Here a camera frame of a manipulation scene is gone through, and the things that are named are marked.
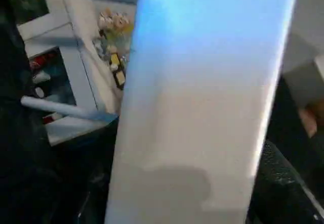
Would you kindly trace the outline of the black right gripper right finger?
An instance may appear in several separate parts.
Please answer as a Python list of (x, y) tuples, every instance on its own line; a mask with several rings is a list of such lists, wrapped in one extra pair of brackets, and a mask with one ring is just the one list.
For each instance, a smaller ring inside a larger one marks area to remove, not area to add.
[(323, 207), (296, 169), (268, 140), (255, 178), (249, 223), (323, 223)]

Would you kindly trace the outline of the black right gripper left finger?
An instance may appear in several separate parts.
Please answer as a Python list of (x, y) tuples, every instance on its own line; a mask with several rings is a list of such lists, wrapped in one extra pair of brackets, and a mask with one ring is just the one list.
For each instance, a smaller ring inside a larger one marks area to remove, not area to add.
[(64, 201), (63, 223), (104, 223), (108, 185), (109, 178), (102, 168), (74, 184)]

